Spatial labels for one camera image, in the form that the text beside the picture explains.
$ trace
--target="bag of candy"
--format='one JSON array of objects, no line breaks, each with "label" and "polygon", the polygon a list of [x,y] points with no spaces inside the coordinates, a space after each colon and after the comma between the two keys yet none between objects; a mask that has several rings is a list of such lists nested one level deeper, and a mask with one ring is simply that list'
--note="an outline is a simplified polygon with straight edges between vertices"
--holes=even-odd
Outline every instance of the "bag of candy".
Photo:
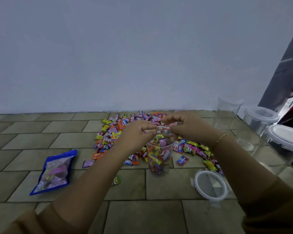
[{"label": "bag of candy", "polygon": [[38,184],[29,195],[36,195],[69,185],[68,176],[72,159],[75,156],[77,156],[76,149],[47,157]]}]

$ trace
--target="gold bracelet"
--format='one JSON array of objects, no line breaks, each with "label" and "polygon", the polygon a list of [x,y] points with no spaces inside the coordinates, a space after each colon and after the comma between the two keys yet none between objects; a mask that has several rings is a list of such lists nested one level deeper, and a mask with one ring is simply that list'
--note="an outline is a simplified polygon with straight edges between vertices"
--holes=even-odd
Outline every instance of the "gold bracelet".
[{"label": "gold bracelet", "polygon": [[219,137],[219,139],[216,141],[216,143],[214,144],[214,146],[213,146],[213,148],[211,149],[211,151],[213,151],[214,149],[215,149],[215,147],[216,147],[216,145],[218,144],[218,142],[223,138],[223,137],[225,137],[226,136],[226,134],[223,134],[221,137]]}]

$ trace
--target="sleeve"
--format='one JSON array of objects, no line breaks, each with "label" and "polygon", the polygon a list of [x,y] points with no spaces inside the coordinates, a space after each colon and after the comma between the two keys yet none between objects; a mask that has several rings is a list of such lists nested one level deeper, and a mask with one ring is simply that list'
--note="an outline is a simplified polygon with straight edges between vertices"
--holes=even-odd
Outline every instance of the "sleeve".
[{"label": "sleeve", "polygon": [[85,233],[77,230],[64,221],[54,210],[52,203],[38,215],[35,211],[27,211],[3,232],[3,234],[75,234]]},{"label": "sleeve", "polygon": [[280,178],[258,200],[240,206],[247,234],[293,233],[293,189]]}]

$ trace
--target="white wall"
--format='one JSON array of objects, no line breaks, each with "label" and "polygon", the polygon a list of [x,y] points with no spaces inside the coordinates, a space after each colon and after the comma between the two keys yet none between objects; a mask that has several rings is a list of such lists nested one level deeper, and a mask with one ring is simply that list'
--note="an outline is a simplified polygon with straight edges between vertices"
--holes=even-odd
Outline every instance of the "white wall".
[{"label": "white wall", "polygon": [[257,105],[293,0],[0,0],[0,113]]}]

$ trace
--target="person's left hand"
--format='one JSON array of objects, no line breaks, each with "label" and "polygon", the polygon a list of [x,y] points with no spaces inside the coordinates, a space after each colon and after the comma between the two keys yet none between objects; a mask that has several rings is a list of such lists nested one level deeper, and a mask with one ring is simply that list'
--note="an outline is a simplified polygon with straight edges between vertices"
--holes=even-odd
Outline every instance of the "person's left hand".
[{"label": "person's left hand", "polygon": [[138,120],[131,122],[124,128],[114,146],[124,149],[127,155],[137,153],[156,135],[156,131],[144,133],[143,130],[154,129],[156,129],[156,125],[149,121]]}]

